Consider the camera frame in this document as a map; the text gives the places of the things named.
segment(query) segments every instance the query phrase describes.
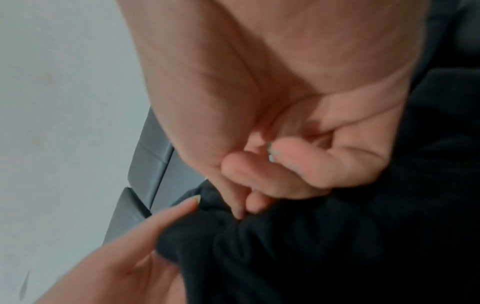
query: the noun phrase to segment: skin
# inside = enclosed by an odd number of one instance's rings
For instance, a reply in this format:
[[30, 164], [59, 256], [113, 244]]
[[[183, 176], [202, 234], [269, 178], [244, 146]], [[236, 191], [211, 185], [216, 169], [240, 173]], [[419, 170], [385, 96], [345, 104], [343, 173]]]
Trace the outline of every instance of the skin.
[[235, 217], [388, 165], [428, 1], [118, 3], [158, 121]]
[[196, 210], [200, 197], [159, 212], [102, 246], [68, 272], [36, 304], [186, 303], [179, 268], [155, 252], [160, 233]]

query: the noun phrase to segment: black fabric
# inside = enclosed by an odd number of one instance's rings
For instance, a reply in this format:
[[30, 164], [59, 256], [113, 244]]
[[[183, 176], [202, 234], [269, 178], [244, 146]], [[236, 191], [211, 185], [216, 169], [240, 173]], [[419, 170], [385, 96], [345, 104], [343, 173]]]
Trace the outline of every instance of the black fabric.
[[374, 185], [280, 201], [241, 222], [211, 184], [158, 252], [196, 303], [479, 302], [480, 71], [433, 70], [414, 90]]

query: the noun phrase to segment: hand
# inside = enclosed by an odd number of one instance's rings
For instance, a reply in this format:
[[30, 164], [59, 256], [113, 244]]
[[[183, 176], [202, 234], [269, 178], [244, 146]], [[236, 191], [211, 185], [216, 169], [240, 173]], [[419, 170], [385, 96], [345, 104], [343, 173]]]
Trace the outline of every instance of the hand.
[[388, 165], [428, 1], [118, 2], [155, 115], [235, 217]]
[[154, 214], [81, 261], [37, 304], [186, 303], [178, 267], [154, 251], [161, 231], [197, 208], [198, 198]]

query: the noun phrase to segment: white wall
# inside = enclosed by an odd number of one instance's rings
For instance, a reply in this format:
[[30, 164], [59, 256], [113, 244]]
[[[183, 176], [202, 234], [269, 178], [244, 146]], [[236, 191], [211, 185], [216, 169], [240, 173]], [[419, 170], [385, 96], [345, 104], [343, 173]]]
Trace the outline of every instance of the white wall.
[[101, 245], [147, 110], [113, 0], [0, 0], [1, 303]]

